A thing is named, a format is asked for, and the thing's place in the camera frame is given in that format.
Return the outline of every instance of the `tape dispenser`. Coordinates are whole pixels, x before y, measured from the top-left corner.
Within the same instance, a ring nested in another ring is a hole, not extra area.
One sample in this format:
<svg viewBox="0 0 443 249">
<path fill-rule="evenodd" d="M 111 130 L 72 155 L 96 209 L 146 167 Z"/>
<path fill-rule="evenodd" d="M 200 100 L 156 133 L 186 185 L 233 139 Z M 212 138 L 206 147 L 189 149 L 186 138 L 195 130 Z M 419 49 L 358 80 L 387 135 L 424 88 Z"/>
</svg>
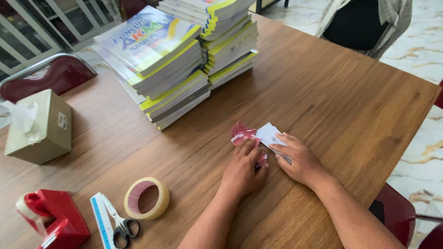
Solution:
<svg viewBox="0 0 443 249">
<path fill-rule="evenodd" d="M 25 194 L 16 208 L 43 238 L 37 249 L 75 249 L 89 237 L 85 221 L 66 191 L 41 189 Z"/>
</svg>

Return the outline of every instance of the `wooden table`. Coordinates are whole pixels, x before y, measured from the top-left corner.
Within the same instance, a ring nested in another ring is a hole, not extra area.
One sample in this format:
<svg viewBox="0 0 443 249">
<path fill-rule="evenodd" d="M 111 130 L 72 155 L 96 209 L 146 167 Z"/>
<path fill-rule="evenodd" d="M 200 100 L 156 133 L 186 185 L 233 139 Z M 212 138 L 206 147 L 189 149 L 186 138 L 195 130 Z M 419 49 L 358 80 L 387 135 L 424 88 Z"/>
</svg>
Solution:
<svg viewBox="0 0 443 249">
<path fill-rule="evenodd" d="M 16 213 L 23 193 L 74 192 L 91 238 L 101 248 L 89 198 L 101 191 L 123 217 L 123 198 L 139 178 L 168 186 L 171 202 L 141 221 L 132 248 L 175 248 L 214 196 L 233 150 L 230 128 L 271 122 L 299 137 L 369 207 L 437 98 L 439 88 L 369 57 L 260 16 L 254 69 L 232 80 L 159 132 L 115 76 L 64 95 L 73 107 L 71 153 L 37 166 L 0 156 L 0 248 L 36 248 L 37 234 Z M 0 151 L 7 129 L 0 130 Z M 229 248 L 341 248 L 315 194 L 287 177 L 270 156 L 264 188 L 244 200 Z"/>
</svg>

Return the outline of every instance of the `tissue box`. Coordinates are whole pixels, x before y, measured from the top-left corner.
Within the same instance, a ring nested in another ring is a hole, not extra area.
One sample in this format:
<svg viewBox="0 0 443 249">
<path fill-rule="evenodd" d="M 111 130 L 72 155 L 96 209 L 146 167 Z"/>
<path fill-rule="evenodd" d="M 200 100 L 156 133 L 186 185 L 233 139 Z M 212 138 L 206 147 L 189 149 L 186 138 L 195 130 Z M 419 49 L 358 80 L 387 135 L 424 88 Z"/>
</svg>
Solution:
<svg viewBox="0 0 443 249">
<path fill-rule="evenodd" d="M 14 119 L 9 126 L 5 155 L 42 164 L 71 151 L 71 106 L 51 89 L 33 94 L 17 102 L 37 105 L 31 130 L 24 133 Z"/>
</svg>

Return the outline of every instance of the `blue ruler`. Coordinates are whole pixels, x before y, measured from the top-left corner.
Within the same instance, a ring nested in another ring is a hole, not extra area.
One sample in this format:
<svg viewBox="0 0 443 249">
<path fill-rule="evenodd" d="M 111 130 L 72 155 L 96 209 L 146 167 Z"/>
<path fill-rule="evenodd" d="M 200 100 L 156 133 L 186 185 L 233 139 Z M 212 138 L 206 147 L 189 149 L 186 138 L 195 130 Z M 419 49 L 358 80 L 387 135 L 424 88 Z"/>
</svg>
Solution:
<svg viewBox="0 0 443 249">
<path fill-rule="evenodd" d="M 113 242 L 114 230 L 112 228 L 111 221 L 109 220 L 108 211 L 106 210 L 101 193 L 98 192 L 90 199 L 90 201 L 104 248 L 116 249 Z"/>
</svg>

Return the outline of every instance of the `hand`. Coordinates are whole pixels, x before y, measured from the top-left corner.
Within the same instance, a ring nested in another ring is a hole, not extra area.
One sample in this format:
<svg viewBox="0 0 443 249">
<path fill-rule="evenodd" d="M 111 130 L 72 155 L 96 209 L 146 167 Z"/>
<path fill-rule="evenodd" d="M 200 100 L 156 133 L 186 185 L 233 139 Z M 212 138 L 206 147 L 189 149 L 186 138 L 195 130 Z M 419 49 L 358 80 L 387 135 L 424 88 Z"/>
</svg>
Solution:
<svg viewBox="0 0 443 249">
<path fill-rule="evenodd" d="M 270 144 L 269 147 L 292 159 L 292 164 L 290 164 L 281 155 L 276 154 L 278 165 L 292 179 L 312 189 L 315 183 L 319 181 L 320 176 L 329 174 L 314 153 L 302 141 L 285 132 L 283 135 L 277 133 L 276 136 L 287 146 Z"/>
<path fill-rule="evenodd" d="M 254 145 L 255 138 L 245 137 L 235 148 L 223 174 L 219 191 L 241 200 L 263 184 L 269 165 L 266 163 L 255 173 L 254 166 L 262 154 L 262 149 L 254 148 Z"/>
</svg>

